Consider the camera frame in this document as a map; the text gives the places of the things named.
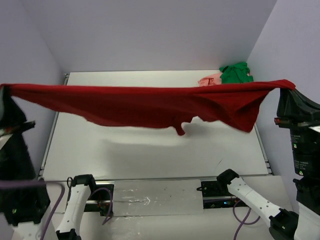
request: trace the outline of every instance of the black mount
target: black mount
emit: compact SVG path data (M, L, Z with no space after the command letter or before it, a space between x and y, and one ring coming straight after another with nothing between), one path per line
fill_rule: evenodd
M269 232L275 240L294 240L299 215L285 209L280 211L275 217L270 216Z

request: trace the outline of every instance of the red cloth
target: red cloth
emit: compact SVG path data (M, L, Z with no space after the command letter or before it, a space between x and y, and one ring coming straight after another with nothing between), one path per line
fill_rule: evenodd
M220 120L250 132L259 106L275 88L295 89L288 80L222 84L206 87L157 88L3 84L12 96L58 112L83 116L102 126L167 128L179 135L183 122L199 116Z

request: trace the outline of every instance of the white tabletop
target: white tabletop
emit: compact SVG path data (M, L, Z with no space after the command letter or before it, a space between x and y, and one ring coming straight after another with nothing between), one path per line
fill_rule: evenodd
M245 182L272 203L291 210L289 198L280 176L245 177ZM59 189L49 186L48 192L52 203L58 198ZM67 193L53 217L57 227L63 218ZM236 213L243 219L248 209L238 207ZM257 215L252 212L248 221ZM114 217L106 225L97 212L84 213L80 235L82 240L232 240L239 226L231 208L205 209L201 214L165 215L144 217ZM252 226L243 226L237 240L272 240L267 225L260 220ZM12 240L20 240L15 233Z
M68 85L196 87L216 70L71 73ZM220 121L194 118L178 136L173 128L105 127L60 113L45 158L44 178L96 180L216 177L228 168L242 176L268 170L255 129L244 133Z

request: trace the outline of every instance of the pink cloth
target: pink cloth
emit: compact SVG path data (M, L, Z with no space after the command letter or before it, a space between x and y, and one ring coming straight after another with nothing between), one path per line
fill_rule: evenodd
M198 81L199 87L204 86L213 86L213 85L220 85L221 84L221 78L222 72L215 73L209 76L205 76L204 78L200 79Z

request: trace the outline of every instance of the white wall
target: white wall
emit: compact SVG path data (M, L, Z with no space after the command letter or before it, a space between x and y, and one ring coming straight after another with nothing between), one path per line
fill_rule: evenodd
M276 0L21 0L66 72L245 61Z
M256 81L288 79L311 100L320 103L320 1L278 0L248 58ZM288 129L274 124L279 91L270 93L261 105L258 129L275 174L281 175L297 210L292 183L293 156Z
M63 74L40 33L19 0L0 2L0 83L61 84ZM54 112L18 101L36 128L24 134L32 162L39 169L46 149ZM9 240L12 230L0 216L0 238Z

